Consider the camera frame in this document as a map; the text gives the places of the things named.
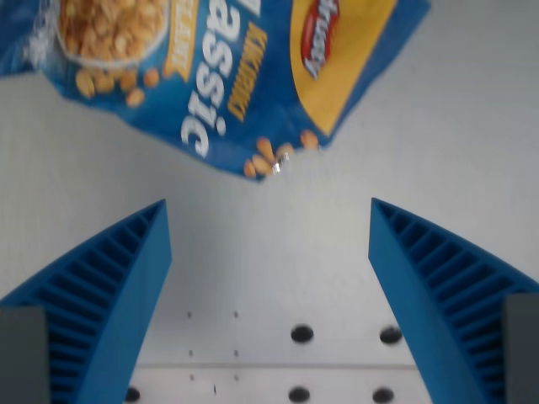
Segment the metal plate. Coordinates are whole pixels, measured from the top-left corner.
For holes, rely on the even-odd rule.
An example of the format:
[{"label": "metal plate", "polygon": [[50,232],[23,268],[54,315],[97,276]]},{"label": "metal plate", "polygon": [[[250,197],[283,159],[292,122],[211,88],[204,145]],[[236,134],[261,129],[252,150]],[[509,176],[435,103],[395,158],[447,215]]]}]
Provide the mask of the metal plate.
[{"label": "metal plate", "polygon": [[309,404],[371,404],[379,388],[391,389],[391,404],[428,404],[429,396],[413,370],[376,369],[138,369],[132,384],[140,404],[289,403],[302,386]]},{"label": "metal plate", "polygon": [[[332,147],[260,185],[64,102],[43,77],[0,82],[0,292],[167,198],[174,261],[142,363],[411,364],[378,340],[393,318],[366,257],[370,199],[539,277],[538,12],[435,1]],[[298,322],[312,344],[290,340]]]}]

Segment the bowl image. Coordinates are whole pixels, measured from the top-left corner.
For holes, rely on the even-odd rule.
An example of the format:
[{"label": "bowl image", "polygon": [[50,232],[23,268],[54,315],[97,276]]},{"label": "bowl image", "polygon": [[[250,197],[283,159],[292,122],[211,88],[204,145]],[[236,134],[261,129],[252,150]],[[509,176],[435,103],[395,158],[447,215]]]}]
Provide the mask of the bowl image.
[{"label": "bowl image", "polygon": [[58,0],[56,37],[66,58],[104,70],[139,65],[164,41],[169,0]]}]

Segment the round hole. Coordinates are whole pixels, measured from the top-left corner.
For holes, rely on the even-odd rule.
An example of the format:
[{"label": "round hole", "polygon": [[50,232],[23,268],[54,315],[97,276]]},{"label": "round hole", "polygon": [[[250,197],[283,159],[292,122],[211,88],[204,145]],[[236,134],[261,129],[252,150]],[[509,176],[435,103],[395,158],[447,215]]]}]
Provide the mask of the round hole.
[{"label": "round hole", "polygon": [[388,402],[392,402],[393,398],[395,398],[393,390],[388,389],[387,387],[381,387],[374,393],[372,393],[373,402],[376,402],[378,404],[386,404]]},{"label": "round hole", "polygon": [[380,332],[380,341],[386,345],[394,345],[403,339],[403,333],[398,327],[389,326]]},{"label": "round hole", "polygon": [[311,398],[311,393],[304,387],[294,387],[288,393],[288,399],[291,402],[307,402]]},{"label": "round hole", "polygon": [[141,398],[141,393],[135,387],[129,386],[125,394],[125,402],[137,402]]},{"label": "round hole", "polygon": [[307,324],[301,324],[294,327],[291,337],[295,343],[310,343],[314,337],[314,331]]}]

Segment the snack bag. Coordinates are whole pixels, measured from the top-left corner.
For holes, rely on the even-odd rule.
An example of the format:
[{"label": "snack bag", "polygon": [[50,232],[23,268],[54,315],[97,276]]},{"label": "snack bag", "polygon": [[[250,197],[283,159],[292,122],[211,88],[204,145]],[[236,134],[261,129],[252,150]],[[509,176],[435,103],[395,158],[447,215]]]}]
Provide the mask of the snack bag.
[{"label": "snack bag", "polygon": [[0,76],[42,71],[222,170],[326,146],[426,0],[0,0]]}]

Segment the bag logo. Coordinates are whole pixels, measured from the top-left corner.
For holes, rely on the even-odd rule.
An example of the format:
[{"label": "bag logo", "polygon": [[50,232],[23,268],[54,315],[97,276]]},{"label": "bag logo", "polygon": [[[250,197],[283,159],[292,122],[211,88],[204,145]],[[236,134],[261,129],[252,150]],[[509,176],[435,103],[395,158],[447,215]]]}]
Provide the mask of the bag logo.
[{"label": "bag logo", "polygon": [[315,0],[305,20],[302,61],[314,80],[331,55],[332,34],[339,15],[339,0]]}]

